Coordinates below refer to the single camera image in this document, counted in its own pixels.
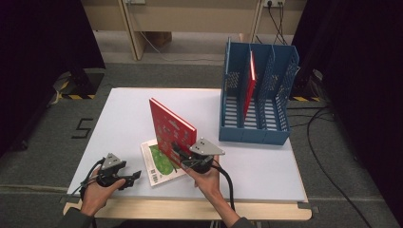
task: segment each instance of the white table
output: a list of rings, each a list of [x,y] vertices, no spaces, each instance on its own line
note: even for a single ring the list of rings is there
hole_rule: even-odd
[[[188,176],[150,186],[144,172],[140,144],[155,139],[148,102],[153,97],[194,125],[198,129],[198,138],[204,137],[226,152],[221,156],[221,165],[234,183],[236,207],[241,216],[249,219],[309,219],[311,210],[298,208],[298,203],[307,202],[307,198],[290,141],[283,146],[219,142],[220,95],[219,89],[112,89],[68,193],[79,186],[96,161],[107,153],[114,153],[127,161],[121,175],[138,170],[143,173],[133,187],[115,192],[98,217],[220,218],[200,190],[193,187],[193,180]],[[221,178],[221,191],[229,198],[225,178]],[[157,207],[163,213],[149,213],[146,209],[150,207]]]

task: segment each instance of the red book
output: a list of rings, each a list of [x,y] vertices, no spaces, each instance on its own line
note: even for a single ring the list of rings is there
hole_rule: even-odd
[[[181,167],[178,149],[191,156],[189,147],[196,143],[197,130],[154,98],[149,102],[158,147],[171,161]]]
[[[251,50],[251,59],[250,59],[250,64],[249,64],[249,75],[248,75],[247,83],[248,83],[248,86],[246,89],[245,102],[243,104],[243,117],[244,118],[246,118],[246,113],[248,111],[249,104],[251,103],[253,91],[255,90],[255,84],[256,84],[255,57],[254,57],[252,50]]]

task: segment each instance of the human hand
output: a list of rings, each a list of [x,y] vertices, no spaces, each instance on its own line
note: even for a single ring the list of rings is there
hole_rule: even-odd
[[[214,156],[213,164],[220,166],[218,164],[219,156]],[[220,172],[211,168],[208,172],[200,174],[193,170],[192,168],[183,168],[186,173],[195,180],[195,187],[199,187],[204,196],[210,201],[217,199],[222,199],[222,194],[220,191]]]
[[[91,177],[98,175],[99,170],[99,167],[95,169],[94,172],[92,172]],[[106,201],[109,199],[112,193],[124,184],[125,179],[120,179],[108,187],[99,185],[95,180],[91,182],[86,187],[81,213],[93,217],[101,208],[106,205]]]

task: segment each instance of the book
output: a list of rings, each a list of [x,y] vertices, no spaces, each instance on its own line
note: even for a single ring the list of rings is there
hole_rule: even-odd
[[[157,140],[143,142],[141,148],[151,186],[173,180],[186,174],[184,170],[161,152],[158,148]]]
[[[154,98],[149,102],[158,147],[181,166],[181,156],[192,156],[189,148],[196,143],[197,129]]]
[[[257,78],[256,78],[256,71],[255,71],[255,57],[254,57],[253,51],[251,50],[247,88],[246,88],[245,101],[244,101],[243,110],[242,110],[244,119],[246,118],[246,113],[248,112],[249,104],[251,103],[251,100],[252,100],[252,95],[255,90],[256,80],[257,80]]]

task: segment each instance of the black cloth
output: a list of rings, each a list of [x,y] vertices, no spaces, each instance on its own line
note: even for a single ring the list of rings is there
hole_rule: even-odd
[[[60,220],[57,228],[88,228],[89,225],[91,224],[92,220],[94,219],[94,217],[89,217],[84,215],[83,213],[81,213],[79,210],[77,210],[76,208],[72,208],[70,207],[67,211],[67,213],[65,214],[65,216]],[[141,220],[140,221],[142,224],[145,224],[146,221]],[[166,221],[166,222],[158,222],[162,225],[162,227],[169,227],[169,224],[175,224],[176,226],[173,227],[178,227],[177,225],[179,224],[178,221]],[[184,221],[184,223],[181,224],[181,227],[183,227],[183,225],[186,224],[189,225],[190,227],[195,227],[195,228],[199,228],[199,227],[208,227],[208,224],[206,223],[206,221],[202,221],[202,222],[190,222],[190,221]],[[125,221],[122,223],[121,226],[119,226],[120,228],[124,228],[124,227],[133,227],[133,228],[143,228],[146,226],[137,226],[136,221]],[[231,228],[254,228],[255,226],[245,217],[240,218],[237,222],[235,222],[235,224],[231,227]]]

